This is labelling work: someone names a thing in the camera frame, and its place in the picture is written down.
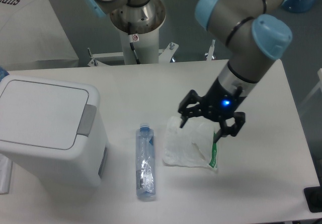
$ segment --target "plastic water bottle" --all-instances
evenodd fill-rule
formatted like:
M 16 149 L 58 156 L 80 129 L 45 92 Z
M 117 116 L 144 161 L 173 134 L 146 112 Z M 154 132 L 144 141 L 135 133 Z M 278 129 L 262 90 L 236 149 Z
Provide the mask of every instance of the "plastic water bottle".
M 148 124 L 141 124 L 136 131 L 136 195 L 155 195 L 153 130 Z

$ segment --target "blue led light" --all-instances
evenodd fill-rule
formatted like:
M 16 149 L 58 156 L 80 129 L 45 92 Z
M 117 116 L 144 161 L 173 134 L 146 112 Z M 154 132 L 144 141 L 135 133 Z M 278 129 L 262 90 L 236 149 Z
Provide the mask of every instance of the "blue led light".
M 227 107 L 231 104 L 231 102 L 229 100 L 223 100 L 221 104 L 223 105 L 223 107 Z

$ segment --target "crumpled plastic bag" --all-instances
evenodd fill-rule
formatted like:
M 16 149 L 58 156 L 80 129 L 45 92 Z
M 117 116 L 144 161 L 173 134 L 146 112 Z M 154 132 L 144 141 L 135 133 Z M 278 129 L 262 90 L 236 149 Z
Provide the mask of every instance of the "crumpled plastic bag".
M 217 169 L 218 145 L 214 143 L 215 123 L 189 119 L 180 128 L 181 118 L 171 117 L 167 124 L 163 161 L 180 167 Z

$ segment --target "white table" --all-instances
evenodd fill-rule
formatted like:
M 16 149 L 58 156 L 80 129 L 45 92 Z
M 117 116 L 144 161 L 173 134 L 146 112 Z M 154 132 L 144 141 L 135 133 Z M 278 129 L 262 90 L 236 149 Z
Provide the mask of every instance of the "white table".
M 304 198 L 303 189 L 318 179 L 280 61 L 241 105 L 247 122 L 239 135 L 220 140 L 217 173 L 163 164 L 167 120 L 179 115 L 190 89 L 205 94 L 225 63 L 11 72 L 96 86 L 111 147 L 96 190 L 41 183 L 15 165 L 10 194 L 0 196 L 0 223 L 240 224 L 322 217 L 309 212 Z M 152 202 L 135 193 L 135 130 L 142 122 L 155 130 Z

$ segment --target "bottle cap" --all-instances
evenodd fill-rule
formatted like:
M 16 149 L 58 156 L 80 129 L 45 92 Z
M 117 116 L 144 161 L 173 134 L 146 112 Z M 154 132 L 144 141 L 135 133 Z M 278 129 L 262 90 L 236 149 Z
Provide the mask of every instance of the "bottle cap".
M 150 130 L 150 126 L 148 123 L 141 123 L 140 124 L 140 130 L 141 131 L 149 131 Z

